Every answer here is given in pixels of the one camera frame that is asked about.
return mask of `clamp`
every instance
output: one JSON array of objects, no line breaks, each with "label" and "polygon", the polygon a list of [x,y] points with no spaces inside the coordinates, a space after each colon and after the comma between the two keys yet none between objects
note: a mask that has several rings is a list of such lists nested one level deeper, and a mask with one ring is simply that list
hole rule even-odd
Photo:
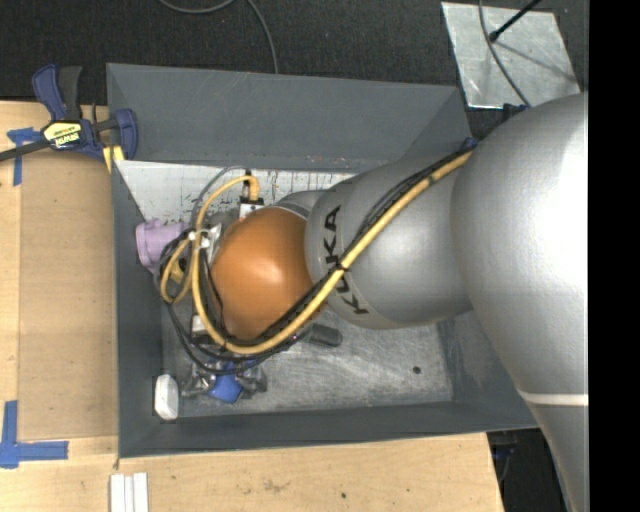
[{"label": "clamp", "polygon": [[74,151],[104,163],[106,145],[98,134],[113,128],[119,129],[124,157],[129,160],[135,156],[138,130],[132,110],[116,110],[114,118],[100,123],[82,118],[77,98],[81,71],[80,66],[58,68],[48,64],[33,75],[31,83],[36,98],[49,111],[51,122],[40,130],[40,140],[3,151],[0,161],[48,147],[54,151]]}]

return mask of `black carpet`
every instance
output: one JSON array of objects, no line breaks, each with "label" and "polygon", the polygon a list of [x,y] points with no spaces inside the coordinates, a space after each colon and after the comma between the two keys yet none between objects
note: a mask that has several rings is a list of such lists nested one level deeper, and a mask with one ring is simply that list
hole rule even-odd
[{"label": "black carpet", "polygon": [[[211,0],[174,0],[183,7]],[[255,0],[284,74],[458,85],[453,50],[435,0]],[[521,8],[526,0],[487,0]],[[556,15],[582,90],[588,89],[589,3],[543,0]],[[33,97],[31,75],[50,62],[81,65],[82,103],[106,104],[107,62],[272,72],[267,39],[245,0],[209,15],[181,15],[157,0],[2,2],[0,98]],[[468,112],[483,138],[499,111]],[[563,511],[548,448],[539,431],[517,435],[504,474],[507,512]],[[502,472],[504,460],[498,460]]]}]

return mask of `wooden table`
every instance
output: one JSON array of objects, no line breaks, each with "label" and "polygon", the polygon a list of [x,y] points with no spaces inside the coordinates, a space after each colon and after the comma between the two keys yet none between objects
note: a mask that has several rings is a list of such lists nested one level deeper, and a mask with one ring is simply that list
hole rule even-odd
[{"label": "wooden table", "polygon": [[[0,102],[0,150],[47,121]],[[19,187],[0,164],[0,406],[18,399],[19,438],[69,439],[69,459],[0,469],[0,511],[106,511],[118,472],[148,473],[152,512],[503,511],[484,434],[119,460],[106,169],[48,150],[23,163]]]}]

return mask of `yellow label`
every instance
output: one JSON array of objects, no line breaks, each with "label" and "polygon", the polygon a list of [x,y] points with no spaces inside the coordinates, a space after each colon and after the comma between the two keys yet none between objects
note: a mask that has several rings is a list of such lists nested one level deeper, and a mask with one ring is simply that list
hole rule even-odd
[{"label": "yellow label", "polygon": [[54,141],[56,147],[60,147],[80,139],[81,131],[82,126],[78,123],[54,123],[42,135],[48,141]]}]

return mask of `kuka logo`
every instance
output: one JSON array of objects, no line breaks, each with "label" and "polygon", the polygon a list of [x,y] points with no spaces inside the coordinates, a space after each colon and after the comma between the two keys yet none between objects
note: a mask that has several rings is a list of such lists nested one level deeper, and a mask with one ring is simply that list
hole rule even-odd
[{"label": "kuka logo", "polygon": [[[323,240],[324,242],[324,249],[325,251],[327,251],[327,256],[325,257],[324,261],[327,265],[337,265],[338,264],[338,255],[334,253],[335,249],[336,249],[336,243],[337,243],[337,239],[336,239],[336,230],[337,230],[337,224],[336,224],[336,217],[338,216],[338,211],[340,211],[340,206],[336,206],[333,210],[331,210],[327,216],[325,217],[324,220],[324,227],[325,229],[327,229],[328,231],[331,231],[333,233],[333,237],[331,238],[331,241],[327,241],[327,239],[325,238]],[[367,309],[361,308],[360,307],[360,303],[358,301],[358,298],[356,297],[355,293],[351,292],[351,289],[349,287],[349,283],[347,283],[347,280],[344,278],[344,275],[342,276],[342,279],[340,279],[340,283],[338,284],[338,286],[336,286],[336,291],[341,295],[341,299],[345,302],[345,304],[351,306],[351,308],[353,309],[353,312],[356,315],[364,315],[364,314],[368,314],[369,311]],[[348,294],[349,292],[351,292],[351,300],[347,300],[345,297],[342,297],[342,295]]]}]

